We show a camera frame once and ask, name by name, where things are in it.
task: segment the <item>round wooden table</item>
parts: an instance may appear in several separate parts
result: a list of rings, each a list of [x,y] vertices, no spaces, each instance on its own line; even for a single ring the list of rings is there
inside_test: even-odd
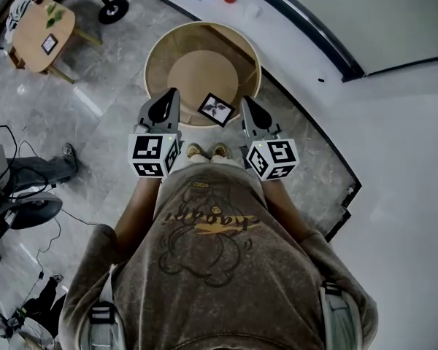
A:
[[[52,14],[48,14],[46,7],[51,4],[55,5]],[[47,22],[56,12],[61,13],[61,19],[55,22],[53,26],[47,27]],[[102,42],[85,32],[75,27],[76,18],[74,13],[53,0],[43,0],[41,4],[29,4],[24,16],[18,22],[15,33],[13,34],[13,51],[20,57],[20,64],[17,67],[25,66],[32,72],[41,73],[52,72],[55,75],[65,79],[67,82],[74,83],[74,80],[66,76],[56,67],[53,62],[64,50],[68,39],[72,34],[81,36],[82,38],[96,45],[101,45]],[[57,45],[52,51],[47,54],[42,49],[42,44],[53,35],[57,39]]]
[[[243,96],[255,97],[260,83],[261,66],[252,45],[237,31],[217,23],[187,23],[168,32],[145,65],[148,94],[177,88],[180,123],[194,127],[216,125],[197,111],[209,93],[235,108],[233,120],[239,116]]]

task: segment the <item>small card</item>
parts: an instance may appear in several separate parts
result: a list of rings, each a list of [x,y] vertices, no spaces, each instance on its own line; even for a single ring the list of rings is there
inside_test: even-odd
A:
[[[50,52],[52,52],[52,49],[55,48],[57,43],[58,40],[52,34],[50,34],[46,38],[46,40],[42,43],[41,47],[44,50],[44,52],[49,55]]]
[[[225,127],[235,108],[210,93],[206,96],[198,111],[219,126]]]

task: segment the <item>marble floor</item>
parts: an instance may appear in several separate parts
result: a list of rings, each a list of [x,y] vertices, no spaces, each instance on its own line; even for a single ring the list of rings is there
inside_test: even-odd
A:
[[[147,54],[156,41],[172,28],[191,20],[159,0],[128,0],[130,10],[121,21],[102,26],[96,17],[99,0],[65,0],[75,11],[77,24],[101,38],[93,47],[72,39],[56,66],[76,79],[62,79],[13,69],[0,52],[0,124],[7,124],[17,143],[29,141],[36,153],[51,158],[64,142],[71,142],[80,160],[76,179],[54,190],[64,209],[86,222],[114,226],[137,182],[126,161],[127,135],[139,108],[148,99],[143,81]],[[300,165],[285,185],[311,226],[327,234],[341,219],[340,203],[354,181],[340,159],[299,110],[266,78],[258,97],[272,108],[280,125],[295,138]],[[198,142],[208,148],[227,143],[240,159],[238,147],[245,143],[239,121],[227,128],[198,130],[181,128],[185,144]],[[7,156],[14,146],[6,130],[0,144]],[[32,155],[24,144],[21,156]],[[175,166],[180,167],[185,156]],[[51,273],[64,275],[68,286],[82,257],[92,226],[61,212],[61,236],[49,252],[39,257],[45,279]],[[55,220],[36,228],[9,231],[0,241],[0,301],[12,309],[21,303],[36,281],[39,266],[34,256],[56,236]]]

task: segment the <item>shoe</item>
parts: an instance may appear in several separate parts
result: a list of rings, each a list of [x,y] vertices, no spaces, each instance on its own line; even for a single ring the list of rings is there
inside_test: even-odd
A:
[[[52,276],[52,279],[57,281],[57,284],[58,284],[59,282],[64,280],[64,277],[61,274],[57,273],[56,275]]]
[[[74,148],[70,143],[65,143],[61,148],[61,155],[72,155],[74,156]]]
[[[202,155],[205,157],[203,149],[198,144],[193,143],[188,145],[187,157],[192,158],[194,155]]]
[[[74,162],[74,173],[78,172],[78,160],[76,158],[76,152],[74,151],[73,145],[70,143],[65,143],[65,145],[61,148],[61,156],[66,157],[69,160]]]
[[[214,147],[212,147],[212,154],[211,156],[220,155],[224,158],[230,158],[230,155],[228,154],[227,146],[224,143],[217,143]]]

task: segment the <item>black wheel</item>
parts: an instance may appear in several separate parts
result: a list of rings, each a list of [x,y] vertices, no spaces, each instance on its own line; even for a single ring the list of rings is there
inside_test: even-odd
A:
[[[109,7],[103,7],[99,12],[99,22],[103,25],[110,25],[121,20],[128,12],[130,5],[126,0],[112,0],[110,3],[114,7],[113,11]]]

